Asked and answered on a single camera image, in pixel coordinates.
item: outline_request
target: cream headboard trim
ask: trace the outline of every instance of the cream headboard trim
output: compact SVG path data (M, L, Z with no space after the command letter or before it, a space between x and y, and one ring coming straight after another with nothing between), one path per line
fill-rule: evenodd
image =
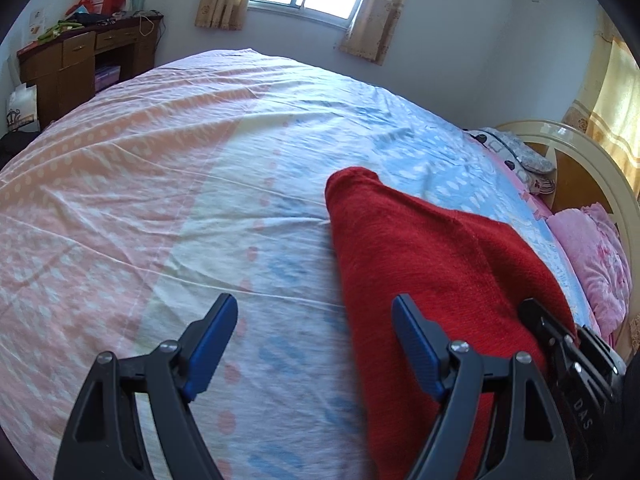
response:
M620 240L634 283L629 314L616 343L616 351L623 358L629 358L632 354L630 322L640 316L640 206L631 186L618 165L599 144L570 126L553 121L530 120L502 124L498 129L509 130L525 142L545 144L549 146L550 152L553 150L567 154L600 186L609 202L611 217L620 231ZM547 153L547 157L555 158L555 153Z

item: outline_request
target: blue gripper pad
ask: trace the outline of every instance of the blue gripper pad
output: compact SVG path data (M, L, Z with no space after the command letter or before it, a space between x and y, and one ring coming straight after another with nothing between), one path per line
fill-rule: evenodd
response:
M424 319L408 294L396 296L391 319L421 389L442 402L447 393L443 380L449 374L449 338L436 322Z
M226 345L231 338L236 322L238 322L238 302L233 296L228 296L226 301L213 317L207 319L209 314L202 321L208 322L199 343L193 349L189 359L189 373L187 381L182 387L182 394L188 402L209 387L213 372L222 358Z

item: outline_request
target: red garment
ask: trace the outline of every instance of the red garment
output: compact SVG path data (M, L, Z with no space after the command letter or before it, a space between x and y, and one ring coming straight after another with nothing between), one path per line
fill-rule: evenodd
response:
M537 298L574 327L558 282L509 225L451 211L384 186L364 168L326 184L344 304L367 407L369 450L381 480L402 480L430 432L438 405L423 393L391 324L391 303L409 293L451 340L486 355L545 359L516 306ZM458 478L475 476L492 398L483 395Z

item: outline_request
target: wooden headboard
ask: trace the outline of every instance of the wooden headboard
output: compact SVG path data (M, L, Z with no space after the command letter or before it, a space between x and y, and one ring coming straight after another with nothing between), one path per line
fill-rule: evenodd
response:
M556 192L545 197L552 212L600 202L616 224L636 285L629 314L616 339L616 351L630 358L634 351L632 324L640 326L640 206L631 186L599 144L570 126L530 120L501 124L498 129L517 134L556 163Z

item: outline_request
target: window frame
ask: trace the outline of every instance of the window frame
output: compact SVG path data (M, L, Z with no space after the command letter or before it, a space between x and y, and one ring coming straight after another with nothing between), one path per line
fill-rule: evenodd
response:
M348 18L341 18L340 16L335 16L328 12L322 12L321 10L308 9L305 7L305 2L306 0L302 0L302 3L297 5L296 0L291 0L288 4L271 2L269 0L249 0L249 9L260 10L262 12L273 12L284 16L293 16L310 22L322 23L331 27L346 29L353 21L362 0L356 0L354 2Z

